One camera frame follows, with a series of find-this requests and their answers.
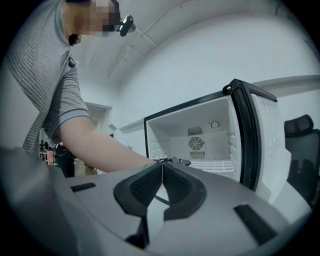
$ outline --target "fan grille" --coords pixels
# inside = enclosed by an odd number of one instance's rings
[[[194,151],[200,150],[203,144],[204,142],[199,137],[192,137],[189,141],[189,147]]]

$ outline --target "black slot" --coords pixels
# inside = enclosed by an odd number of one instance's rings
[[[82,191],[82,190],[87,190],[87,189],[94,188],[95,186],[96,185],[94,183],[90,182],[90,183],[71,186],[71,190],[75,193],[75,192],[79,192],[79,191]]]
[[[155,199],[157,199],[158,201],[160,201],[161,203],[165,204],[165,205],[170,205],[169,202],[167,200],[164,200],[163,198],[159,197],[159,196],[155,196]]]
[[[259,245],[268,242],[277,235],[277,232],[274,231],[249,205],[242,204],[233,209]]]
[[[130,235],[125,241],[141,249],[144,249],[149,244],[147,216],[141,217],[136,234]]]

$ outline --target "gray shirt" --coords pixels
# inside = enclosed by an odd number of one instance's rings
[[[3,65],[38,109],[23,148],[39,154],[39,132],[60,141],[58,127],[68,119],[89,116],[81,98],[77,66],[69,66],[71,47],[65,37],[62,0],[43,1],[12,41]]]

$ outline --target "temperature dial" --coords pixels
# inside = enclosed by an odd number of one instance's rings
[[[217,129],[220,127],[220,123],[218,121],[212,121],[211,122],[211,128]]]

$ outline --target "black fridge frame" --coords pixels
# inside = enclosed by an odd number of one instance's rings
[[[245,81],[233,79],[222,91],[187,101],[145,117],[143,121],[146,157],[149,157],[147,121],[230,95],[237,115],[241,137],[240,183],[256,191],[261,168],[262,148],[258,115],[250,94],[278,102],[277,98],[271,93]]]

